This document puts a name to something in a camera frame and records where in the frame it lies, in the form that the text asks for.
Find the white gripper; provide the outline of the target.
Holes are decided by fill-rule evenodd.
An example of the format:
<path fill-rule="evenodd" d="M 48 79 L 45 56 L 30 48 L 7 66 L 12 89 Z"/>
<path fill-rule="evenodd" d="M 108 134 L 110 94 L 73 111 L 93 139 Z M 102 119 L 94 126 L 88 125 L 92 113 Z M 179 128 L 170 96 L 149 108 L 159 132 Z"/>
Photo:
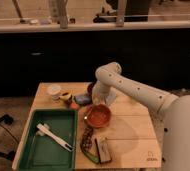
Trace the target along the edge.
<path fill-rule="evenodd" d="M 106 103 L 110 88 L 100 81 L 97 81 L 92 89 L 92 102 L 94 104 Z"/>

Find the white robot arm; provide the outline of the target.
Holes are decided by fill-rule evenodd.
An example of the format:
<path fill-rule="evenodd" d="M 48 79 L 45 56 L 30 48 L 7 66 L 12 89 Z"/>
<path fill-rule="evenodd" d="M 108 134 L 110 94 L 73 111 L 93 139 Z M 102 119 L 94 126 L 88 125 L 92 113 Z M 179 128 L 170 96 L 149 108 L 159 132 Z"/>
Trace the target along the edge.
<path fill-rule="evenodd" d="M 161 171 L 190 171 L 190 95 L 177 96 L 121 75 L 119 63 L 111 62 L 95 71 L 97 82 L 92 101 L 106 102 L 115 88 L 153 112 L 165 116 Z"/>

